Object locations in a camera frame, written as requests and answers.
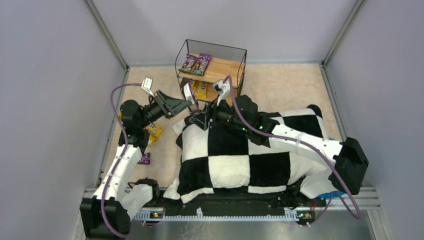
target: wooden board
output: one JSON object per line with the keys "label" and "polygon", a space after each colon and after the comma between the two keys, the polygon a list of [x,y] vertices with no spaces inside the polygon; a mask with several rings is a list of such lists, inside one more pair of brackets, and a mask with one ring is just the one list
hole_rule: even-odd
{"label": "wooden board", "polygon": [[[234,90],[234,93],[235,93],[235,96],[237,96],[237,90],[236,89]],[[215,88],[212,86],[212,83],[208,83],[207,84],[207,90],[206,90],[206,98],[200,98],[200,97],[198,97],[197,99],[199,101],[213,101],[217,97],[218,97],[218,93],[215,90]],[[231,98],[231,93],[226,98],[226,102],[230,106],[233,105],[233,99]]]}
{"label": "wooden board", "polygon": [[212,57],[210,59],[209,65],[206,68],[206,71],[204,71],[203,76],[188,74],[185,72],[180,72],[179,76],[182,78],[189,78],[189,79],[199,80],[202,82],[213,84],[220,79],[225,79],[227,75],[231,75],[232,86],[234,88],[238,88],[242,78],[244,68],[245,68],[244,62],[240,63],[239,61],[231,61],[227,59]]}

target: plush fabric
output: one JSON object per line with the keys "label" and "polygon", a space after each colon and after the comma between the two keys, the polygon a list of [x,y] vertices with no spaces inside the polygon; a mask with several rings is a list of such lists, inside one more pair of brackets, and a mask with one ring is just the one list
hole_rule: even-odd
{"label": "plush fabric", "polygon": [[[293,129],[328,138],[316,105],[261,114]],[[178,134],[176,144],[182,149],[181,167],[163,196],[183,203],[199,194],[231,189],[255,194],[281,192],[301,177],[326,168],[284,149],[258,146],[243,131],[223,124],[203,131],[186,118],[173,129]]]}

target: blue object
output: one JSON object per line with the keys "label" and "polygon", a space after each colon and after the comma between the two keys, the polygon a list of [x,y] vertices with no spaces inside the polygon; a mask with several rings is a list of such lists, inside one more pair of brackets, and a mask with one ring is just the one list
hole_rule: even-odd
{"label": "blue object", "polygon": [[[331,192],[327,192],[327,193],[323,193],[323,194],[321,194],[321,195],[318,195],[317,196],[317,198],[322,198],[322,199],[329,199],[330,198],[330,194],[331,194]],[[338,191],[338,194],[340,194],[340,196],[342,196],[343,194],[345,194],[344,192],[342,192],[342,191]],[[338,195],[336,194],[336,192],[335,191],[333,191],[332,192],[332,197],[333,198],[335,198],[335,197],[337,197]]]}

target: yellow candy bar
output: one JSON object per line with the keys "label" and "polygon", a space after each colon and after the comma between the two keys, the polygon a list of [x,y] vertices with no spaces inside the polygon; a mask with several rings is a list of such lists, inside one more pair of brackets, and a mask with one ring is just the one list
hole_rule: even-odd
{"label": "yellow candy bar", "polygon": [[154,142],[156,142],[158,139],[152,135],[148,136],[148,143],[147,145],[152,145]]}
{"label": "yellow candy bar", "polygon": [[154,124],[154,123],[150,123],[144,129],[146,129],[148,131],[148,133],[156,139],[159,138],[159,136],[164,131],[164,127],[157,125],[157,124]]}
{"label": "yellow candy bar", "polygon": [[194,94],[196,95],[197,98],[205,99],[207,89],[208,89],[208,84],[206,82],[204,81],[199,82],[196,85],[196,88],[194,88]]}
{"label": "yellow candy bar", "polygon": [[192,89],[193,89],[193,91],[195,92],[195,91],[196,91],[196,88],[197,88],[197,86],[198,86],[198,84],[199,84],[199,81],[197,81],[197,80],[193,80],[193,79],[190,79],[189,81],[190,81],[191,88],[192,88]]}

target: zip tie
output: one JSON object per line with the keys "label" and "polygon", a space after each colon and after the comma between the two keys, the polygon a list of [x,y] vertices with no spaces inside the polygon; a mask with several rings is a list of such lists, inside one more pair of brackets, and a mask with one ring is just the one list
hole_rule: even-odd
{"label": "zip tie", "polygon": [[301,133],[299,133],[297,136],[296,136],[296,145],[295,145],[295,147],[296,147],[296,154],[297,155],[299,155],[299,144],[301,143],[301,139],[302,139],[302,137],[305,135],[305,133],[304,132],[301,132]]}

